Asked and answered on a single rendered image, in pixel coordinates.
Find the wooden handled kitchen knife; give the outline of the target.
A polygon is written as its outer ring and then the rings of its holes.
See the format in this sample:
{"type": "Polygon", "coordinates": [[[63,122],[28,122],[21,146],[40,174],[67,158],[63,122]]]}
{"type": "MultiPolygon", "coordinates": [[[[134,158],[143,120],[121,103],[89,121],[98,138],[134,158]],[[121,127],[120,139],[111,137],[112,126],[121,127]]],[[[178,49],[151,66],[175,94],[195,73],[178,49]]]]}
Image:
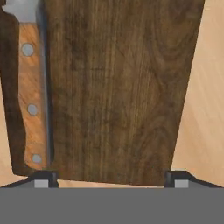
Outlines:
{"type": "Polygon", "coordinates": [[[24,162],[45,170],[53,160],[45,1],[6,0],[3,11],[19,22],[18,103],[25,131],[24,162]]]}

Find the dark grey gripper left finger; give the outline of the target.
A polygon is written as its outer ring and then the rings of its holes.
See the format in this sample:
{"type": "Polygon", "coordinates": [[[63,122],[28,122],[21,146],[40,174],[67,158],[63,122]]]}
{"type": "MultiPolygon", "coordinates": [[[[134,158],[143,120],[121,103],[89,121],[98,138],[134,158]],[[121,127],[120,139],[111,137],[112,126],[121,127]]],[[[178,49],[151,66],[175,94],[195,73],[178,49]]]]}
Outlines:
{"type": "Polygon", "coordinates": [[[3,188],[23,187],[23,188],[58,188],[58,173],[55,171],[35,171],[26,179],[19,180],[3,188]]]}

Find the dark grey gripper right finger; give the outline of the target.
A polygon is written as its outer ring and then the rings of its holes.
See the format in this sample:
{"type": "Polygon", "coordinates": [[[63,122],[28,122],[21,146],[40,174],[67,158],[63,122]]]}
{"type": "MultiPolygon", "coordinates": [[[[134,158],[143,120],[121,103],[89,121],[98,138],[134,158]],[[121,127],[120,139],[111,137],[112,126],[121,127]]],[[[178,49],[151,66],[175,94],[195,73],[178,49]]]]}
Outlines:
{"type": "Polygon", "coordinates": [[[221,188],[220,185],[216,185],[195,178],[188,171],[167,171],[165,173],[164,186],[169,188],[193,188],[193,187],[221,188]]]}

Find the dark wooden cutting board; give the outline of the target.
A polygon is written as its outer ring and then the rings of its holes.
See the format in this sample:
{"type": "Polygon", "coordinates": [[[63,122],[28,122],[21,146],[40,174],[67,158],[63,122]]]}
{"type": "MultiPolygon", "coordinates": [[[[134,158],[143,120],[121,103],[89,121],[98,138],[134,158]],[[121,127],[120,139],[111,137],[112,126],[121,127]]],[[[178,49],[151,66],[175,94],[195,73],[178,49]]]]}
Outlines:
{"type": "Polygon", "coordinates": [[[161,186],[172,167],[205,0],[44,0],[52,162],[24,161],[18,32],[0,0],[0,83],[12,171],[161,186]]]}

